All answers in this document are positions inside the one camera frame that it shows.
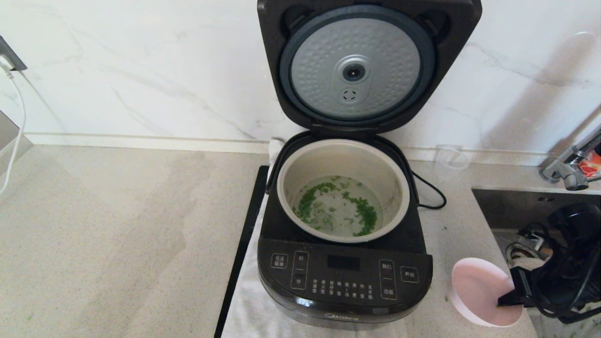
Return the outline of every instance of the sink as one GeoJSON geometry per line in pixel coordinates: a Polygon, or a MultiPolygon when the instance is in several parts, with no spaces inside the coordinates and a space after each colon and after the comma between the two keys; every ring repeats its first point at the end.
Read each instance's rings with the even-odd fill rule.
{"type": "MultiPolygon", "coordinates": [[[[517,231],[532,222],[548,225],[547,217],[557,209],[572,203],[591,203],[601,205],[601,196],[578,193],[554,193],[532,191],[486,190],[472,189],[476,201],[495,236],[499,249],[509,263],[512,253],[515,253],[516,242],[523,243],[525,238],[517,231]]],[[[565,245],[560,232],[549,229],[550,236],[560,244],[565,245]]],[[[530,250],[527,254],[540,254],[530,250]]],[[[536,308],[528,309],[534,328],[539,337],[598,337],[599,315],[571,325],[564,325],[557,319],[543,316],[536,308]]]]}

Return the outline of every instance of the inner pot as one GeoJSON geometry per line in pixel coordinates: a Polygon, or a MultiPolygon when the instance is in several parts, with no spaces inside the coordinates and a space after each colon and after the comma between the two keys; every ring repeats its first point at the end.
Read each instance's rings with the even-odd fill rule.
{"type": "Polygon", "coordinates": [[[358,243],[396,227],[409,207],[399,166],[365,143],[331,139],[295,151],[278,175],[279,202],[304,231],[332,242],[358,243]]]}

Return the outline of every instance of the faucet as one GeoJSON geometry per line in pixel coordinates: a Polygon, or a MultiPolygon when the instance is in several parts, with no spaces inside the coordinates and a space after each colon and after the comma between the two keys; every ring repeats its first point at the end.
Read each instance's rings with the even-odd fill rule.
{"type": "Polygon", "coordinates": [[[601,125],[588,134],[580,143],[565,149],[551,164],[538,173],[545,181],[557,183],[564,180],[566,189],[578,191],[588,188],[587,176],[578,163],[582,161],[601,142],[601,125]]]}

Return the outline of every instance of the water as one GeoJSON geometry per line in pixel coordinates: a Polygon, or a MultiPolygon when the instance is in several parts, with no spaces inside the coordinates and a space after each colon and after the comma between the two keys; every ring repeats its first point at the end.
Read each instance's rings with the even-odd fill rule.
{"type": "Polygon", "coordinates": [[[335,236],[364,236],[382,228],[382,207],[363,183],[326,176],[305,185],[292,203],[308,226],[335,236]]]}

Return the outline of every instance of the control panel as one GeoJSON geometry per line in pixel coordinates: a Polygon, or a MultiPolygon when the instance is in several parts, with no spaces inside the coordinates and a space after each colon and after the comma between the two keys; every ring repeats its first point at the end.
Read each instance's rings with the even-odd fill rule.
{"type": "Polygon", "coordinates": [[[283,288],[308,299],[389,306],[412,298],[432,278],[426,254],[272,239],[260,245],[265,272],[283,288]]]}

